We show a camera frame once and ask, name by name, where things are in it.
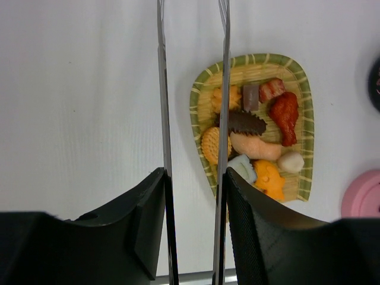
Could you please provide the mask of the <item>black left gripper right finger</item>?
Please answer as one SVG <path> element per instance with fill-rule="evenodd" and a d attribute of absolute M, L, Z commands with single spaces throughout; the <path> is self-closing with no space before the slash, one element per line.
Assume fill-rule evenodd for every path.
<path fill-rule="evenodd" d="M 239 284 L 378 284 L 379 220 L 327 223 L 298 213 L 226 172 Z"/>

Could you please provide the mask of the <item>orange fish cookie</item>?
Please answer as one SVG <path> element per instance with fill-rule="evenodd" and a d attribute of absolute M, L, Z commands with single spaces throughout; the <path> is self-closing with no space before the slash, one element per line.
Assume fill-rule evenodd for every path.
<path fill-rule="evenodd" d="M 277 167 L 267 160 L 257 160 L 254 162 L 257 179 L 255 185 L 262 189 L 269 197 L 274 200 L 283 200 L 283 178 Z"/>

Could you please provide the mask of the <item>red fried chicken leg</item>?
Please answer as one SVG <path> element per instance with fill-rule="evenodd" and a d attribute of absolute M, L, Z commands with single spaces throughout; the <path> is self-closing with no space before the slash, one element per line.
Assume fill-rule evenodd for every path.
<path fill-rule="evenodd" d="M 292 92 L 284 92 L 271 104 L 269 117 L 279 127 L 282 134 L 282 146 L 289 147 L 297 143 L 295 126 L 299 117 L 297 96 Z"/>

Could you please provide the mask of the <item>orange flower cookie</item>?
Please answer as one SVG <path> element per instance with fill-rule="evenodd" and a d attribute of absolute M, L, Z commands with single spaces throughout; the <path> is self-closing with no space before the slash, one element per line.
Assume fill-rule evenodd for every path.
<path fill-rule="evenodd" d="M 241 94 L 236 85 L 230 86 L 229 95 L 229 109 L 240 108 Z M 222 92 L 221 88 L 215 88 L 213 91 L 213 96 L 211 97 L 211 106 L 215 113 L 220 113 L 222 104 Z"/>

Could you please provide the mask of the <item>sushi roll piece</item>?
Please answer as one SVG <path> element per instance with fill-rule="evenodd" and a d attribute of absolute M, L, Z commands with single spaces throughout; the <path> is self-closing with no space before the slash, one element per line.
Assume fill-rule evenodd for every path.
<path fill-rule="evenodd" d="M 241 154 L 231 159 L 228 164 L 235 172 L 237 172 L 249 184 L 253 184 L 257 180 L 257 174 L 249 157 L 246 154 Z"/>

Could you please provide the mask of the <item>steel lunch box bowl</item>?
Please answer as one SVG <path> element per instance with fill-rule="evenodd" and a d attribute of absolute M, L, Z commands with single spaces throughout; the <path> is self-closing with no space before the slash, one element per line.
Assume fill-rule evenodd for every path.
<path fill-rule="evenodd" d="M 370 66 L 367 81 L 366 81 L 366 89 L 368 92 L 368 98 L 373 108 L 376 111 L 380 112 L 380 57 L 377 56 L 372 65 Z"/>

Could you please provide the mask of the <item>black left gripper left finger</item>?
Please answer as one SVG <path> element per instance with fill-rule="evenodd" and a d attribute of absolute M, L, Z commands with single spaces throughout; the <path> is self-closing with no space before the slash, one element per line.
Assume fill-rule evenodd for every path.
<path fill-rule="evenodd" d="M 1 213 L 2 284 L 149 284 L 164 217 L 164 170 L 76 220 Z"/>

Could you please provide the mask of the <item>bacon piece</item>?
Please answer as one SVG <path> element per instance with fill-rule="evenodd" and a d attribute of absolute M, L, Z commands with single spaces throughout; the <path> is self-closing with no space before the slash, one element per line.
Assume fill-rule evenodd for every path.
<path fill-rule="evenodd" d="M 259 85 L 259 102 L 265 103 L 282 95 L 285 91 L 283 80 L 273 78 Z"/>

